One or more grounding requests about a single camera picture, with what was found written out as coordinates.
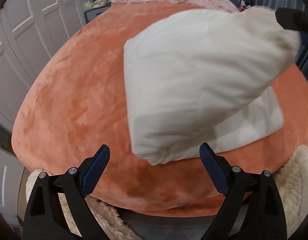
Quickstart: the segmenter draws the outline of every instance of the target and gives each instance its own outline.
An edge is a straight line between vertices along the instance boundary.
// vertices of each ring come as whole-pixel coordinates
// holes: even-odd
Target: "metal pin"
[[[41,172],[41,173],[39,174],[39,178],[40,178],[40,179],[44,178],[45,176],[46,176],[46,173],[45,173],[45,172]]]
[[[266,177],[270,177],[271,176],[271,173],[270,173],[270,171],[264,171],[264,175],[266,176]]]
[[[232,167],[232,169],[233,169],[233,172],[236,172],[236,173],[241,172],[241,168],[238,166],[234,166]]]
[[[69,173],[70,174],[75,174],[77,172],[77,169],[76,168],[70,168],[69,169]]]

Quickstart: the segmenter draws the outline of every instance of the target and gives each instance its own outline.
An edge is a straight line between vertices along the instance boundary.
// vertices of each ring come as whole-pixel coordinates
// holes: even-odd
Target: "white pillow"
[[[196,157],[185,153],[258,98],[299,47],[299,34],[264,7],[194,9],[154,23],[124,46],[132,152],[151,164]]]

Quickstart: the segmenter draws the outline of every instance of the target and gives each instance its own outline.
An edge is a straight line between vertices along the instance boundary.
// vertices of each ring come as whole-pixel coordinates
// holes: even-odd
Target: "fur rug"
[[[37,169],[30,174],[26,185],[27,201],[36,178],[42,171]],[[298,146],[289,161],[274,174],[274,179],[283,202],[287,235],[290,237],[308,214],[308,147]],[[71,232],[80,236],[64,194],[59,194],[59,198]],[[141,240],[124,224],[114,207],[91,196],[87,196],[85,200],[111,240]]]

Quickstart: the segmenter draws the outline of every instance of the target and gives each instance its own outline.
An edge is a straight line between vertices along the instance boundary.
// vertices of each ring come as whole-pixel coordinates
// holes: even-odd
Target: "blue gripper pad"
[[[110,161],[110,148],[105,146],[100,148],[93,157],[94,160],[81,178],[81,195],[85,198],[92,194],[103,171]]]
[[[213,181],[216,190],[224,196],[227,196],[229,191],[227,185],[227,175],[216,160],[218,156],[207,143],[202,144],[199,148],[199,157],[201,158],[201,162]]]

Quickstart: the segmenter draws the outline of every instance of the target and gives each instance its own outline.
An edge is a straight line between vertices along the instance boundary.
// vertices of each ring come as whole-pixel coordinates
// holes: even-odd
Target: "orange blanket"
[[[53,174],[79,166],[102,144],[111,160],[93,196],[148,215],[208,216],[223,201],[198,158],[150,166],[131,152],[123,77],[123,45],[184,4],[115,5],[78,31],[50,60],[25,98],[12,145],[31,171]],[[284,113],[276,133],[224,152],[247,172],[276,171],[308,145],[308,84],[292,66],[273,84]]]

